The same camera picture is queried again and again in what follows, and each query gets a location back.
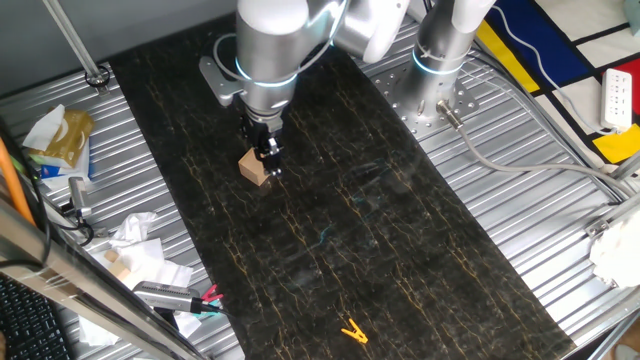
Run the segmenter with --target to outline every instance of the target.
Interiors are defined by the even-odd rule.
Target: wooden block
[[[129,276],[129,274],[131,274],[131,271],[120,261],[114,262],[113,265],[109,267],[109,272],[120,281],[123,281],[127,276]]]
[[[240,173],[249,179],[252,183],[260,186],[267,180],[269,175],[264,174],[264,166],[256,159],[253,149],[249,149],[246,154],[238,161]]]
[[[118,255],[118,253],[113,250],[109,250],[104,253],[104,258],[109,260],[109,262],[116,262],[116,260],[118,260],[118,257],[120,257],[120,255]]]

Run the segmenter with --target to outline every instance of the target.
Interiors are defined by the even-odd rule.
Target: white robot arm
[[[427,104],[428,113],[436,113],[435,103],[452,91],[457,70],[494,2],[437,1],[418,34],[415,69],[398,84],[399,93],[409,93],[404,105],[422,114],[429,98],[433,106]],[[201,59],[200,70],[222,105],[240,95],[246,109],[243,131],[267,173],[281,172],[281,114],[293,99],[297,75],[331,44],[365,62],[379,61],[393,43],[408,6],[409,0],[238,1],[237,73],[209,56]],[[324,46],[319,53],[302,64],[320,44]],[[219,66],[238,81],[226,81]]]
[[[236,74],[224,79],[209,56],[200,70],[224,106],[239,94],[243,130],[266,172],[280,170],[281,114],[293,98],[297,74],[334,44],[366,62],[380,60],[400,28],[409,0],[239,0]],[[320,53],[302,64],[309,53]]]

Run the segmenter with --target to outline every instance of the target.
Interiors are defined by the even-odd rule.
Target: keyboard
[[[0,274],[0,331],[9,360],[70,360],[74,357],[49,299]]]

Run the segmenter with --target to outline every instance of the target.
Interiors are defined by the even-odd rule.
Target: power strip
[[[631,74],[609,69],[602,77],[600,125],[623,133],[631,128]]]

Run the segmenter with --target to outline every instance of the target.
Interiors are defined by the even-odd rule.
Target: colorful mat
[[[495,9],[480,40],[575,140],[601,164],[619,164],[640,151],[640,38],[633,37],[624,0],[499,0],[509,28],[540,52],[551,79],[574,101],[585,121],[600,126],[602,74],[609,68],[633,75],[634,125],[621,135],[599,135],[542,76],[535,54],[513,40]]]

